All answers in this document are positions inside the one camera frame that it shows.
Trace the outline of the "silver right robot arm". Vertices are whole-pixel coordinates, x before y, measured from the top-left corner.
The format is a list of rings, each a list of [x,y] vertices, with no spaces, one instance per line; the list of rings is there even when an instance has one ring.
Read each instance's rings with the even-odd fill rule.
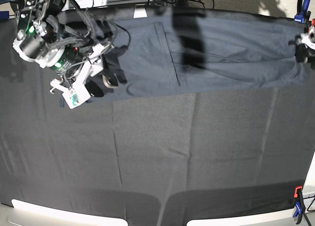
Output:
[[[114,45],[121,29],[116,23],[81,9],[76,0],[27,0],[15,18],[13,49],[24,61],[57,74],[50,93],[61,92],[61,106],[74,109],[127,83],[106,58],[127,49]]]

